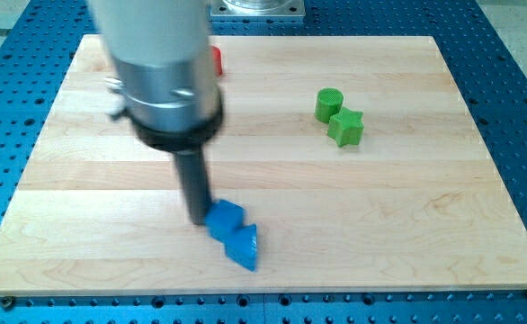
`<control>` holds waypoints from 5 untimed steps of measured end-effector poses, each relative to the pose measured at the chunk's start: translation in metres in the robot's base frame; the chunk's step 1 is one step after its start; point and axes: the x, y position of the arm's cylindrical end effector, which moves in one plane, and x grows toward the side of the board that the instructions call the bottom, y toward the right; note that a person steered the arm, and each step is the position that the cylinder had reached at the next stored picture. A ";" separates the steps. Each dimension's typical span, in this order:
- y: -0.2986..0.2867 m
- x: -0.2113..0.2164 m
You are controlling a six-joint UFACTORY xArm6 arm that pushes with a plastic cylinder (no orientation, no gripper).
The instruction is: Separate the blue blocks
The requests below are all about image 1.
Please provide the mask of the grey cylindrical robot arm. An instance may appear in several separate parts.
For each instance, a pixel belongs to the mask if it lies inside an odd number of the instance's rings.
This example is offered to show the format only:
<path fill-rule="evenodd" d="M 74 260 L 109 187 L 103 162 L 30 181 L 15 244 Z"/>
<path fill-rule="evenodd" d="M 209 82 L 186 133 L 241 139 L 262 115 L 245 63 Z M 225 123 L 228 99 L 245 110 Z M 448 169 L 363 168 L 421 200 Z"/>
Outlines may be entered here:
<path fill-rule="evenodd" d="M 203 0 L 88 0 L 117 73 L 114 92 L 138 137 L 196 149 L 218 131 L 223 103 Z"/>

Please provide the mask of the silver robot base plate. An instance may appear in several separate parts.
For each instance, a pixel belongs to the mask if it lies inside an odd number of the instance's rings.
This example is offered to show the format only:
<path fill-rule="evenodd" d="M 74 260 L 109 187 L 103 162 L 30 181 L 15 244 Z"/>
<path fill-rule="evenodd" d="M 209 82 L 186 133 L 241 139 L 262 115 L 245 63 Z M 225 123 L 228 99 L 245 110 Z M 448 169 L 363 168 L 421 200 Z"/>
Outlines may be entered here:
<path fill-rule="evenodd" d="M 213 18 L 292 18 L 306 15 L 304 0 L 210 0 Z"/>

